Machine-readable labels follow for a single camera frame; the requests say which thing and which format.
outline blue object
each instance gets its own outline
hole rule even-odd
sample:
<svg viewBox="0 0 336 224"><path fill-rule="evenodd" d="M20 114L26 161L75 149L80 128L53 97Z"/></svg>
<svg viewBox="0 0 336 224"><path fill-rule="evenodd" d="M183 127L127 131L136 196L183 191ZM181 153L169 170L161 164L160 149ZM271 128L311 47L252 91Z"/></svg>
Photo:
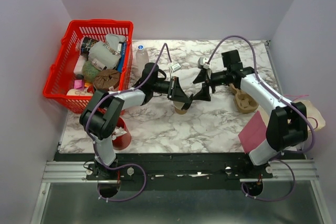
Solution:
<svg viewBox="0 0 336 224"><path fill-rule="evenodd" d="M122 72L122 67L124 66L126 47L127 47L127 42L124 42L121 46L121 52L120 52L121 58L119 60L118 66L117 66L117 71L118 72Z"/></svg>

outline plastic bottle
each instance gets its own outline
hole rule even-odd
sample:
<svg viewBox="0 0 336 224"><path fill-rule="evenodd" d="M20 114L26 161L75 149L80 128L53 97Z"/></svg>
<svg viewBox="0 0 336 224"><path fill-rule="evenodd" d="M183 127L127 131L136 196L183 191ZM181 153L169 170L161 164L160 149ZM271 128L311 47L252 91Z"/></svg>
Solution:
<svg viewBox="0 0 336 224"><path fill-rule="evenodd" d="M135 53L135 58L138 64L139 75L141 76L145 65L149 62L148 52L145 50L145 47L143 45L138 46L138 50Z"/></svg>

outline robotic arm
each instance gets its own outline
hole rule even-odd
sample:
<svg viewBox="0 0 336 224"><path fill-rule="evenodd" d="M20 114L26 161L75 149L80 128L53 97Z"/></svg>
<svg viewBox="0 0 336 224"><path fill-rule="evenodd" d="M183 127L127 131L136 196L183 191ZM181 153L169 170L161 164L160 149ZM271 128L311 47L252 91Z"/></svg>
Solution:
<svg viewBox="0 0 336 224"><path fill-rule="evenodd" d="M94 135L97 152L103 162L110 166L116 158L111 134L122 110L148 103L153 97L153 92L167 94L169 100L184 103L182 110L187 110L193 100L210 101L209 88L214 93L216 86L229 85L230 83L252 96L270 116L266 139L248 154L253 165L265 164L286 147L295 146L307 139L308 130L305 121L291 108L276 100L260 84L252 67L243 67L237 50L223 53L222 60L226 70L214 73L210 72L209 65L205 63L205 58L198 61L198 67L201 70L193 83L202 83L202 89L195 96L191 95L190 97L187 97L182 90L178 77L173 76L170 81L166 81L166 74L158 66L155 66L153 73L144 83L154 65L151 62L147 63L142 72L142 77L134 85L134 87L137 87L142 84L140 89L106 99L100 106L101 109L106 108L105 114L97 111L92 116L89 131ZM108 92L100 90L94 93L80 117L80 124L86 127L91 112L97 103L107 95ZM292 103L292 105L307 116L306 107L303 103L297 102Z"/></svg>

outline gray floor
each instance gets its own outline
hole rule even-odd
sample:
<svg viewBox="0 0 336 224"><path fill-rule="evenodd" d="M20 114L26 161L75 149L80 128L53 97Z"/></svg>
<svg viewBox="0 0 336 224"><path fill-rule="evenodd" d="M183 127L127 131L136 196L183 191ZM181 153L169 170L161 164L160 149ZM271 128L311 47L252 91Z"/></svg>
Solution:
<svg viewBox="0 0 336 224"><path fill-rule="evenodd" d="M268 182L262 196L275 198L289 182ZM118 198L134 192L120 192ZM52 184L42 223L323 223L310 182L298 182L285 201L259 202L241 191L145 191L128 202L98 200L94 184Z"/></svg>

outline red cup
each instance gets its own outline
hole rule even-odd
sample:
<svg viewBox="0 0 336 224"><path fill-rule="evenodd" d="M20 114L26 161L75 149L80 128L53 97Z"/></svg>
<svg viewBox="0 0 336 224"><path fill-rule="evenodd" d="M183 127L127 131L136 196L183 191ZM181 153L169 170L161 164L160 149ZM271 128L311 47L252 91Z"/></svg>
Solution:
<svg viewBox="0 0 336 224"><path fill-rule="evenodd" d="M112 140L113 149L120 151L120 150L127 148L130 145L132 136L122 118L118 119L116 126L122 127L127 132L126 134L123 134L122 136L118 136L115 140Z"/></svg>

